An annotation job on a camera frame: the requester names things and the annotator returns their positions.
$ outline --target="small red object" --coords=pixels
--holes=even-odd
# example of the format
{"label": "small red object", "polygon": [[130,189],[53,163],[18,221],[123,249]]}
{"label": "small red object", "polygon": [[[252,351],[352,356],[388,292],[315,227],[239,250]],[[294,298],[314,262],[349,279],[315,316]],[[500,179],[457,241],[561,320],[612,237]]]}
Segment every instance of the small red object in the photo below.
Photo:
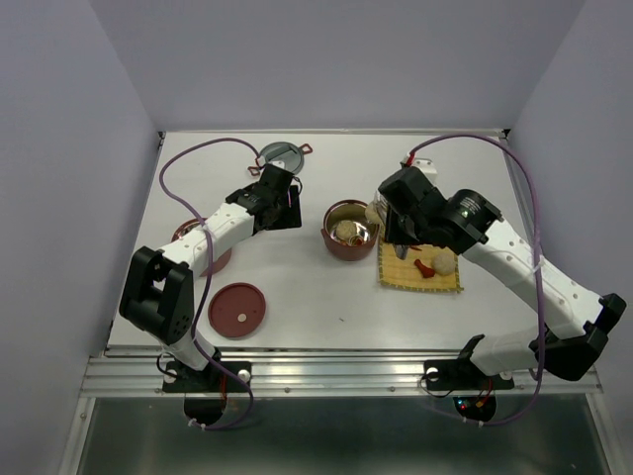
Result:
{"label": "small red object", "polygon": [[433,277],[435,275],[435,271],[430,267],[426,267],[419,259],[416,259],[414,264],[415,267],[417,267],[422,273],[422,277],[424,277],[425,279],[429,279],[430,277]]}

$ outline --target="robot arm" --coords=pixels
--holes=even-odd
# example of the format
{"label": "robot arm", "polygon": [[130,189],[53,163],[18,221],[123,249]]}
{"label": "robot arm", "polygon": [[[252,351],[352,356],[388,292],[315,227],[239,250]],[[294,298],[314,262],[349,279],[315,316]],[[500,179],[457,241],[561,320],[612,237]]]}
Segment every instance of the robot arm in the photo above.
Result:
{"label": "robot arm", "polygon": [[[264,230],[301,226],[301,209],[294,175],[267,165],[258,182],[226,198],[206,225],[213,237],[216,260],[237,243]],[[176,359],[196,371],[208,360],[195,347],[191,336],[194,323],[194,280],[209,265],[205,232],[194,229],[159,250],[142,247],[132,257],[120,314],[139,329],[149,332]],[[156,285],[163,283],[162,290]],[[216,349],[199,341],[209,355]]]}
{"label": "robot arm", "polygon": [[[536,309],[532,248],[479,193],[460,190],[448,200],[417,167],[385,180],[379,192],[389,204],[386,241],[404,258],[409,245],[449,247],[489,271]],[[567,380],[580,379],[595,363],[626,303],[600,297],[542,258],[547,326],[545,369]],[[430,390],[466,390],[502,372],[537,365],[537,327],[501,336],[471,338],[456,360],[429,361],[437,369]]]}

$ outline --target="yellow napkin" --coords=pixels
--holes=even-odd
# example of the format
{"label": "yellow napkin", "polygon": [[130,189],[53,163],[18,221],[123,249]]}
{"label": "yellow napkin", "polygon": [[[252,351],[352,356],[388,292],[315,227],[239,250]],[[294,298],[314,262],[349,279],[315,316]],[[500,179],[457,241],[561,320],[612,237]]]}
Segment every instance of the yellow napkin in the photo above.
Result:
{"label": "yellow napkin", "polygon": [[[407,258],[400,260],[391,244],[380,237],[378,246],[378,269],[380,283],[402,290],[414,292],[461,292],[464,290],[459,284],[459,267],[457,255],[448,248],[442,249],[433,245],[419,245],[420,250],[409,249]],[[431,267],[433,257],[440,252],[450,252],[455,256],[455,273],[451,275],[435,274],[428,279],[415,267],[415,260],[419,259],[426,267]]]}

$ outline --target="table surface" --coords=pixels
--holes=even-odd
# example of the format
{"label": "table surface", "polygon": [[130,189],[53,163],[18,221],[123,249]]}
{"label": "table surface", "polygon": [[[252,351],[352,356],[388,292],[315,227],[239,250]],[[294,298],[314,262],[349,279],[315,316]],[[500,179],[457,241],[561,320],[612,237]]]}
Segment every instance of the table surface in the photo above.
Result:
{"label": "table surface", "polygon": [[[173,155],[196,143],[226,134],[169,133],[152,183],[136,248],[159,248],[192,217],[165,196],[158,170]],[[260,233],[233,249],[228,266],[213,277],[213,296],[234,282],[257,286],[266,297],[266,316],[249,336],[224,338],[206,318],[199,332],[224,348],[295,349],[459,349],[478,333],[524,330],[536,314],[492,275],[460,257],[460,294],[424,294],[381,286],[376,248],[366,259],[343,262],[328,253],[320,235],[325,211],[335,202],[371,201],[378,185],[399,169],[399,162],[423,134],[240,133],[231,134],[262,149],[272,142],[309,143],[300,173],[303,226]],[[438,170],[437,186],[445,196],[474,189],[496,204],[525,238],[519,207],[500,150],[485,142],[457,139],[421,150]],[[245,146],[221,143],[186,155],[172,165],[165,181],[203,215],[253,179],[246,172],[253,154]],[[204,279],[196,281],[196,301]],[[156,346],[148,333],[116,316],[110,347]]]}

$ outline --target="food item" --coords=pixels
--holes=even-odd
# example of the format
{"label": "food item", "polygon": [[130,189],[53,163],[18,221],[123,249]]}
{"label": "food item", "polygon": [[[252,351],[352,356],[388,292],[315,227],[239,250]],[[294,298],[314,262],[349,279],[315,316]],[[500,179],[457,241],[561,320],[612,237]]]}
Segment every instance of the food item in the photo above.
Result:
{"label": "food item", "polygon": [[343,220],[336,225],[336,237],[348,242],[356,236],[356,224],[353,221]]}
{"label": "food item", "polygon": [[383,223],[383,220],[380,219],[380,215],[376,211],[376,205],[373,201],[365,208],[365,218],[375,225],[381,225]]}
{"label": "food item", "polygon": [[422,264],[421,260],[416,259],[414,264],[415,264],[415,267],[417,267],[419,271],[422,273],[422,277],[424,277],[425,279],[429,279],[435,275],[435,271],[431,269],[430,267],[426,267],[424,264]]}
{"label": "food item", "polygon": [[433,261],[431,262],[433,269],[439,275],[451,275],[455,272],[456,262],[455,256],[450,252],[440,252],[435,257],[433,257]]}
{"label": "food item", "polygon": [[363,245],[365,241],[363,240],[362,237],[360,237],[359,235],[356,235],[356,236],[352,236],[347,243],[349,245]]}

